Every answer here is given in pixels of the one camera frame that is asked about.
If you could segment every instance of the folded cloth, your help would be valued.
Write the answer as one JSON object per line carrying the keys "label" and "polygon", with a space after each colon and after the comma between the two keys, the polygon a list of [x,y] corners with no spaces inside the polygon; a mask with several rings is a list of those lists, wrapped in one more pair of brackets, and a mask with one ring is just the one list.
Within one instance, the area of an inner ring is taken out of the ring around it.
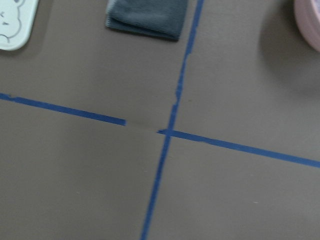
{"label": "folded cloth", "polygon": [[105,25],[112,29],[178,40],[188,0],[109,0]]}

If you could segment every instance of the folded towel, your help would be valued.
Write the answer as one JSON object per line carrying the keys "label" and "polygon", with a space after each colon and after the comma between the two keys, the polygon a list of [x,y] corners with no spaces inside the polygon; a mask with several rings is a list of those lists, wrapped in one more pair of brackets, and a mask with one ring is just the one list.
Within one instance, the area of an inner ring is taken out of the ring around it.
{"label": "folded towel", "polygon": [[188,0],[109,0],[106,26],[178,40]]}

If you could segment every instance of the blue line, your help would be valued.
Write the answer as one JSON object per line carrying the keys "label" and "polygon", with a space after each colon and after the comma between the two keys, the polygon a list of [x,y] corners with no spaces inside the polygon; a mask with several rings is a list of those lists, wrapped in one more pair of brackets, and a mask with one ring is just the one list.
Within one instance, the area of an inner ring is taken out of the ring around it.
{"label": "blue line", "polygon": [[[160,130],[158,131],[158,133],[166,135],[167,130]],[[320,168],[320,161],[311,160],[303,157],[287,155],[287,154],[283,154],[275,151],[264,150],[264,149],[241,145],[241,144],[232,143],[228,141],[211,139],[211,138],[198,136],[190,133],[185,133],[181,131],[173,131],[172,136],[180,139],[195,141],[195,142],[203,142],[203,143],[207,143],[207,144],[221,147],[221,148],[237,150],[237,151],[241,151],[249,154],[260,155],[260,156],[283,160],[283,161],[287,161],[295,164],[301,164],[301,165],[306,165],[310,167]]]}
{"label": "blue line", "polygon": [[163,170],[164,170],[166,158],[168,155],[168,151],[170,148],[172,133],[174,132],[174,127],[175,127],[175,123],[176,123],[176,119],[177,119],[177,113],[178,113],[178,109],[179,109],[179,105],[180,105],[180,101],[181,101],[181,96],[183,93],[183,86],[184,86],[187,61],[188,61],[188,57],[191,54],[194,43],[195,43],[195,38],[196,38],[196,34],[197,34],[197,27],[199,24],[203,4],[204,4],[204,0],[197,1],[197,5],[196,5],[194,17],[193,17],[193,22],[192,22],[192,27],[191,27],[188,43],[186,46],[186,50],[185,50],[185,54],[184,54],[184,58],[183,58],[183,62],[182,62],[182,67],[180,70],[179,80],[178,80],[178,84],[177,84],[177,87],[175,90],[176,102],[172,106],[170,119],[169,119],[169,123],[168,123],[168,127],[167,127],[167,132],[165,133],[164,144],[162,147],[162,152],[161,152],[158,168],[157,168],[156,175],[155,175],[155,179],[154,179],[154,183],[153,183],[153,187],[152,187],[152,192],[151,192],[151,197],[150,197],[149,205],[147,207],[146,216],[144,219],[144,224],[143,224],[140,240],[147,240],[147,238],[148,238],[148,233],[150,230],[150,225],[151,225],[152,217],[153,217],[154,210],[155,210],[155,205],[156,205],[156,201],[157,201],[157,197],[158,197],[158,193],[159,193]]}
{"label": "blue line", "polygon": [[23,105],[28,105],[32,107],[41,108],[41,109],[47,109],[55,112],[75,115],[75,116],[79,116],[87,119],[98,120],[106,123],[117,124],[121,126],[126,125],[126,120],[124,119],[101,115],[101,114],[88,112],[88,111],[77,110],[77,109],[69,108],[65,106],[54,105],[46,102],[35,101],[35,100],[23,98],[23,97],[12,97],[9,94],[0,93],[0,99],[14,102],[17,104],[23,104]]}

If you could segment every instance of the pink container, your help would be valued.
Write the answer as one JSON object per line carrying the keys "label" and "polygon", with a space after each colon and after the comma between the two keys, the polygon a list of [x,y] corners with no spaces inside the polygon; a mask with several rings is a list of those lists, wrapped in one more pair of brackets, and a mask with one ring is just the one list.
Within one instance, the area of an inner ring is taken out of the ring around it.
{"label": "pink container", "polygon": [[320,52],[320,0],[295,0],[294,13],[303,37]]}

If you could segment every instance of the white dish with animal outline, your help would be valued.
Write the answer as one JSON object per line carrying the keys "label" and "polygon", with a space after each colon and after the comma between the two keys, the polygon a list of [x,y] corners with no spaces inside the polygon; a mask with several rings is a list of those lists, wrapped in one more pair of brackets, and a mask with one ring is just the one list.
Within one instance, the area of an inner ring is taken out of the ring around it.
{"label": "white dish with animal outline", "polygon": [[39,0],[0,0],[0,49],[13,51],[30,37]]}

